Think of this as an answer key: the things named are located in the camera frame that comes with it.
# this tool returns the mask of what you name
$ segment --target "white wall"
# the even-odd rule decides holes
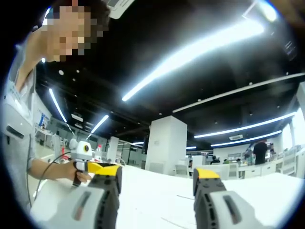
[[[229,154],[237,154],[237,153],[243,153],[246,151],[246,149],[249,147],[250,144],[245,144],[241,146],[232,146],[232,147],[225,147],[225,148],[214,148],[213,154],[215,156],[218,156],[220,159],[220,162],[222,163],[225,159],[228,158]]]
[[[34,93],[34,111],[33,111],[33,120],[34,123],[39,124],[41,120],[41,115],[45,114],[46,117],[50,120],[52,115],[51,112],[47,109],[47,107],[43,104],[42,100],[38,96],[38,94]]]
[[[305,119],[305,82],[299,84],[299,88],[296,93],[297,100],[299,101],[303,118]]]
[[[305,144],[305,120],[301,108],[297,110],[295,116],[292,118],[292,124],[295,133],[295,144]]]
[[[169,116],[152,122],[145,169],[150,163],[164,163],[163,173],[171,175],[174,165],[185,160],[187,125]]]

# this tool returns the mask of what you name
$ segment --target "ceiling light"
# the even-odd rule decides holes
[[[76,124],[74,124],[76,127],[78,127],[78,128],[80,128],[80,129],[82,129],[82,126],[81,125],[78,125],[77,123]]]
[[[89,137],[91,137],[91,135],[92,135],[92,134],[90,133],[90,134],[88,135],[88,137],[86,138],[86,140],[87,140]]]
[[[105,115],[105,116],[99,121],[99,123],[93,128],[93,130],[91,130],[91,133],[93,134],[93,133],[97,130],[97,128],[99,128],[100,125],[101,125],[103,122],[105,122],[105,121],[107,120],[107,118],[109,118],[109,115]]]
[[[258,7],[261,9],[264,16],[270,21],[273,22],[276,20],[276,11],[270,3],[265,0],[258,2]]]
[[[258,137],[248,138],[248,139],[245,139],[245,140],[240,140],[240,141],[235,141],[235,142],[227,142],[227,143],[220,143],[220,144],[213,144],[213,145],[211,145],[211,147],[214,147],[214,146],[226,146],[226,145],[232,145],[232,144],[237,144],[237,143],[242,143],[242,142],[249,142],[249,141],[253,141],[253,140],[256,140],[256,139],[266,138],[266,137],[269,137],[269,136],[273,136],[273,135],[279,134],[281,132],[282,131],[279,130],[279,131],[275,131],[275,132],[272,132],[272,133],[267,134],[267,135],[262,135],[262,136],[258,136]]]
[[[285,118],[289,118],[291,116],[294,116],[295,114],[296,114],[296,112],[292,112],[290,114],[286,114],[286,115],[283,115],[283,116],[278,117],[278,118],[270,119],[270,120],[264,121],[262,123],[257,123],[257,124],[253,124],[253,125],[248,125],[248,126],[236,128],[236,129],[224,130],[224,131],[210,133],[210,134],[197,135],[197,136],[194,136],[194,138],[209,137],[209,136],[215,136],[215,135],[223,135],[223,134],[232,133],[232,132],[236,132],[236,131],[246,130],[246,129],[254,128],[254,127],[257,127],[257,126],[273,123],[273,122],[276,122],[276,121],[279,121],[279,120],[282,120],[282,119],[285,119]]]
[[[166,73],[173,71],[200,55],[210,52],[219,47],[238,42],[240,40],[258,35],[264,31],[263,27],[251,20],[246,20],[228,29],[219,31],[213,35],[202,38],[186,47],[180,49],[167,60],[165,60],[160,66],[158,66],[151,74],[144,78],[134,88],[132,88],[123,98],[123,101],[127,101],[139,90],[145,87],[147,84],[157,79],[158,77],[165,75]]]
[[[44,19],[43,19],[42,25],[47,25],[48,24],[48,19],[46,19],[46,16],[48,15],[50,9],[51,9],[51,7],[49,7],[47,9],[46,13],[44,14]]]
[[[59,106],[58,106],[58,103],[57,103],[57,101],[56,101],[56,99],[55,99],[55,96],[54,96],[54,94],[53,94],[53,90],[52,90],[51,88],[49,88],[49,92],[50,92],[50,94],[51,94],[51,97],[52,97],[52,99],[53,99],[53,102],[55,103],[55,106],[56,106],[56,108],[57,108],[59,114],[61,115],[62,119],[63,119],[64,122],[66,123],[67,120],[66,120],[65,116],[63,116],[63,113],[61,112],[61,109],[60,109]]]
[[[79,116],[77,116],[75,114],[71,114],[71,116],[72,116],[72,118],[76,119],[77,121],[80,121],[80,122],[84,121],[84,119],[82,117],[79,117]]]

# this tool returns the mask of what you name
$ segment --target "white table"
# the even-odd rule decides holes
[[[46,147],[46,136],[51,136],[52,133],[48,132],[48,131],[45,131],[45,130],[42,130],[41,128],[39,127],[36,127],[36,131],[35,131],[35,136],[37,134],[37,132],[40,132],[42,134],[44,134],[44,147]]]
[[[304,180],[278,173],[223,183],[227,190],[235,191],[252,205],[255,217],[263,225],[274,227],[291,212],[292,204],[304,188]],[[71,184],[65,179],[46,182],[31,215],[48,220],[60,200],[71,191]],[[193,180],[125,166],[116,228],[196,229]]]
[[[299,152],[296,153],[295,157],[296,157],[296,160],[297,160],[297,165],[296,165],[296,168],[297,168],[297,174],[296,176],[299,177],[299,178],[303,178],[304,177],[304,173],[305,173],[305,157],[303,157],[303,155],[305,154],[305,148],[301,149]],[[280,158],[280,159],[277,159],[277,160],[274,160],[274,161],[271,161],[271,162],[267,162],[267,163],[264,163],[262,165],[254,165],[254,166],[240,166],[238,167],[238,172],[244,172],[244,171],[248,171],[248,170],[253,170],[254,168],[256,167],[261,167],[261,166],[265,166],[265,165],[268,165],[268,164],[276,164],[276,165],[279,165],[281,163],[283,163],[283,158]]]

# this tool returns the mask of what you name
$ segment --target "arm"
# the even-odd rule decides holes
[[[43,172],[48,167],[49,163],[46,163],[36,158],[35,142],[33,136],[34,135],[31,135],[28,172],[32,177],[40,179]],[[70,161],[69,163],[66,164],[53,163],[45,172],[43,179],[54,180],[59,178],[67,178],[73,181],[75,172],[76,172],[76,168],[73,166],[73,161]],[[81,172],[77,173],[77,177],[81,182],[87,182],[87,180],[91,180],[91,177],[89,175],[83,174]]]

